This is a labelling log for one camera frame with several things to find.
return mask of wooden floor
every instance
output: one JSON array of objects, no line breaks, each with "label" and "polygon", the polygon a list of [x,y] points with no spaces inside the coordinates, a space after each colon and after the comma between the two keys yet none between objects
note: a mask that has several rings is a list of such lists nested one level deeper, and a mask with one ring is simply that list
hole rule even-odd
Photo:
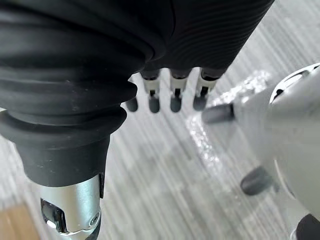
[{"label": "wooden floor", "polygon": [[[319,12],[318,0],[276,0],[211,98],[256,70],[279,81],[320,62]],[[259,163],[237,125],[201,129],[197,121],[191,124],[197,71],[190,75],[178,114],[170,111],[167,70],[161,73],[158,114],[149,112],[142,80],[134,76],[139,110],[129,113],[111,138],[100,240],[288,239],[273,191],[247,197],[239,188],[242,177]],[[210,151],[203,152],[192,131],[205,132]],[[55,239],[42,223],[40,200],[13,145],[1,138],[0,153],[0,208],[26,202],[41,239]]]}]

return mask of gray wood-grain floor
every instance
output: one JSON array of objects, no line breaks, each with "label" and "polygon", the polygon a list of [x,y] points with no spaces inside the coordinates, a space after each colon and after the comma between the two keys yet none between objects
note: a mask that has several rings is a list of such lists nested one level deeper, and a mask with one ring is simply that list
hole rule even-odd
[{"label": "gray wood-grain floor", "polygon": [[[279,81],[319,62],[319,12],[318,0],[276,0],[213,96],[255,70],[268,71]],[[196,114],[192,102],[197,69],[190,75],[178,114],[169,107],[168,71],[161,77],[161,112],[152,114],[142,80],[134,76],[139,110],[129,113],[112,135],[99,239],[288,239],[273,192],[246,197],[239,188],[242,177],[258,162],[236,125],[207,127],[214,161],[209,164],[199,153],[186,127],[186,120]],[[41,239],[55,239],[42,223],[39,198],[18,154],[3,138],[0,153],[0,208],[27,202]]]}]

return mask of laminate floor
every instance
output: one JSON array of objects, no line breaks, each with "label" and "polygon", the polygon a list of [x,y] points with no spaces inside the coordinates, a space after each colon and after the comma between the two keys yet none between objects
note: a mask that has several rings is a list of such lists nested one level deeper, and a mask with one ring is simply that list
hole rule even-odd
[{"label": "laminate floor", "polygon": [[[256,70],[279,81],[319,62],[319,12],[318,0],[276,0],[211,99]],[[206,128],[206,141],[213,146],[207,155],[197,145],[192,130],[201,125],[191,125],[190,117],[197,114],[192,103],[198,71],[189,77],[180,113],[170,110],[168,70],[161,73],[157,114],[149,111],[142,79],[133,77],[139,109],[128,113],[111,138],[100,240],[288,239],[273,191],[247,197],[240,190],[242,177],[259,163],[237,125]],[[41,238],[55,239],[43,224],[39,197],[13,144],[0,138],[0,153],[0,208],[26,202]]]}]

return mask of ribbed black rubber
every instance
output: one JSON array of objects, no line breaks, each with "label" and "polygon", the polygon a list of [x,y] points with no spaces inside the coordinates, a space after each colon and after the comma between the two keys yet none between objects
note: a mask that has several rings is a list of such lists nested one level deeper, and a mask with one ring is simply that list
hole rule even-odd
[{"label": "ribbed black rubber", "polygon": [[38,184],[103,174],[109,136],[126,118],[120,104],[137,92],[129,77],[143,68],[225,71],[272,2],[2,0],[0,133]]},{"label": "ribbed black rubber", "polygon": [[172,0],[176,26],[166,55],[145,69],[227,69],[273,0]]}]

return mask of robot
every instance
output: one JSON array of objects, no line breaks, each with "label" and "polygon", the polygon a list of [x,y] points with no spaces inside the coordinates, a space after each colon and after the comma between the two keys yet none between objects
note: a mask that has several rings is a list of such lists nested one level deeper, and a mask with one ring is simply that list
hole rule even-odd
[{"label": "robot", "polygon": [[[1,1],[0,134],[15,143],[38,185],[43,220],[61,239],[98,237],[110,134],[126,118],[121,103],[138,107],[131,75],[141,72],[156,113],[159,69],[171,69],[171,109],[178,112],[190,69],[201,67],[194,107],[202,110],[272,3]],[[280,126],[286,118],[277,116],[270,121]],[[295,183],[293,191],[301,189]],[[296,195],[320,217],[313,195]]]},{"label": "robot", "polygon": [[320,236],[319,80],[320,63],[316,63],[257,94],[239,95],[231,103],[210,107],[202,113],[207,124],[231,119],[238,122],[261,162],[240,186],[249,196],[270,186],[285,193],[282,201],[290,208],[287,225],[292,239],[297,240]]}]

